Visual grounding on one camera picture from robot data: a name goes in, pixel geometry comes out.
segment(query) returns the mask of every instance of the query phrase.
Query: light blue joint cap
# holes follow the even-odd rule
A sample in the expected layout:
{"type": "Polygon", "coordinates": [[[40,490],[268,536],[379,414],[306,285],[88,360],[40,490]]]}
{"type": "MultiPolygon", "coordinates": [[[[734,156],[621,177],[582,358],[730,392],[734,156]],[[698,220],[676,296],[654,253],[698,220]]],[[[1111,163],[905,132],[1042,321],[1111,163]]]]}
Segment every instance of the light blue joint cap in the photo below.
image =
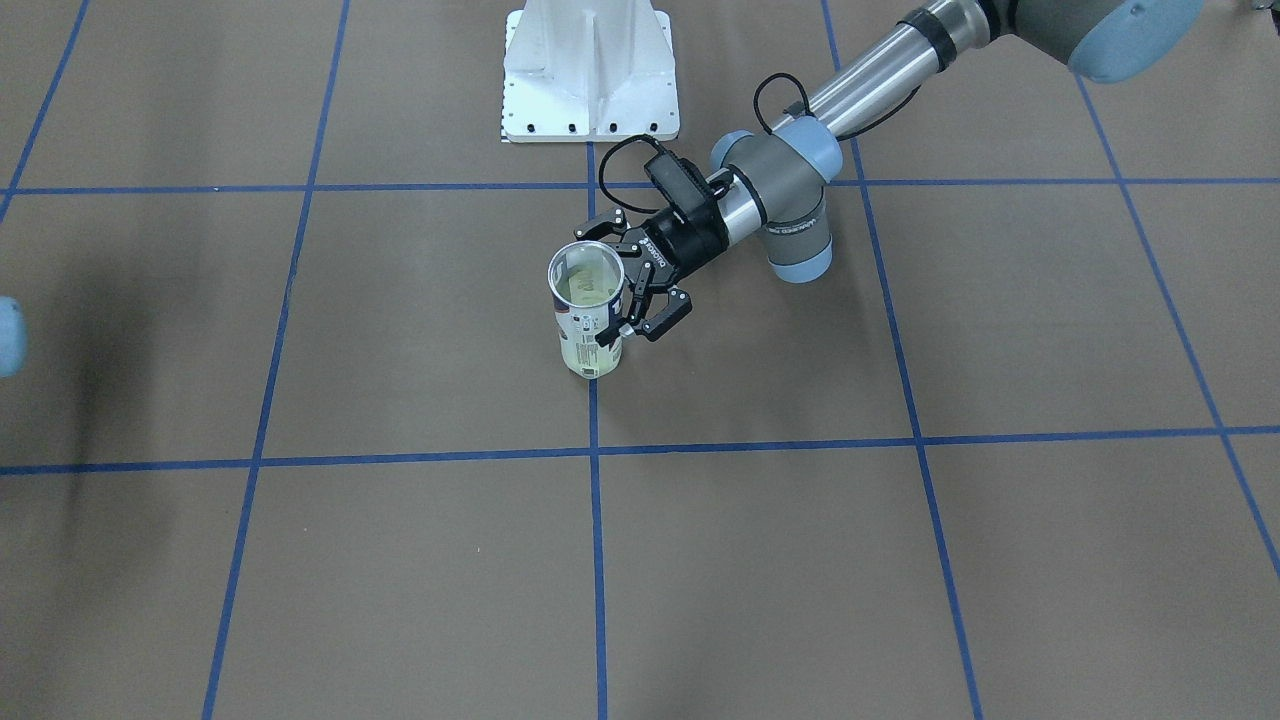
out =
{"type": "Polygon", "coordinates": [[[751,132],[736,129],[716,141],[716,145],[712,146],[712,172],[724,167],[724,158],[728,156],[730,149],[733,147],[735,142],[742,140],[744,137],[751,137],[751,132]]]}
{"type": "Polygon", "coordinates": [[[818,170],[822,179],[831,182],[845,167],[845,154],[827,126],[813,115],[803,115],[776,132],[792,150],[818,170]]]}
{"type": "Polygon", "coordinates": [[[1204,0],[1128,0],[1071,51],[1066,67],[1093,82],[1120,82],[1172,50],[1199,17],[1204,0]]]}
{"type": "Polygon", "coordinates": [[[788,283],[801,284],[813,282],[820,278],[827,272],[827,268],[831,266],[831,246],[832,242],[828,241],[827,247],[823,247],[822,252],[795,265],[774,265],[772,261],[769,265],[773,268],[774,274],[788,283]]]}
{"type": "Polygon", "coordinates": [[[8,378],[22,368],[27,357],[27,325],[22,322],[22,309],[12,297],[0,297],[0,378],[8,378]]]}

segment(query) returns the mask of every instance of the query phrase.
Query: silver tube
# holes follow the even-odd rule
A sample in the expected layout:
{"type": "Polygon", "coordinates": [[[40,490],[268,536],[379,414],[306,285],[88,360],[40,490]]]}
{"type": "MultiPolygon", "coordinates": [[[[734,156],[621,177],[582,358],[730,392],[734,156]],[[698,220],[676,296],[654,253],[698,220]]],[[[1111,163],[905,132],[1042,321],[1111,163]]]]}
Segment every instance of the silver tube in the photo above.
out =
{"type": "MultiPolygon", "coordinates": [[[[911,90],[938,72],[929,41],[910,26],[897,26],[809,99],[818,120],[840,137],[870,124],[911,90]]],[[[783,115],[774,129],[791,122],[783,115]]]]}
{"type": "MultiPolygon", "coordinates": [[[[951,36],[956,53],[983,47],[991,38],[987,17],[974,0],[934,0],[925,8],[951,36]]],[[[813,114],[836,137],[859,131],[893,109],[909,92],[938,73],[938,55],[918,29],[899,24],[809,99],[813,114]]],[[[778,129],[792,120],[783,114],[778,129]]]]}
{"type": "MultiPolygon", "coordinates": [[[[721,170],[721,173],[730,172],[727,168],[721,170]]],[[[724,227],[728,229],[730,247],[742,242],[764,224],[759,205],[737,174],[733,174],[733,183],[728,186],[728,192],[719,199],[719,210],[721,218],[724,219],[724,227]]]]}

